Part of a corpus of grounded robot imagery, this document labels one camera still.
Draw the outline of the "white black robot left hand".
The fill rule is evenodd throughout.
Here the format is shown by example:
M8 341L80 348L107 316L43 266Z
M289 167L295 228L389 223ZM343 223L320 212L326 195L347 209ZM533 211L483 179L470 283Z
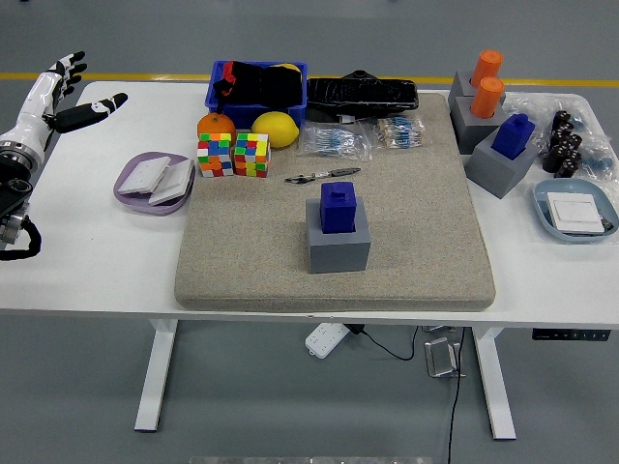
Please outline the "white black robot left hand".
M74 90L87 68L84 56L83 51L69 54L39 75L18 113L15 126L1 135L3 148L16 149L32 163L41 164L54 132L68 133L98 124L128 100L127 94L118 93L108 99L60 111L58 104Z

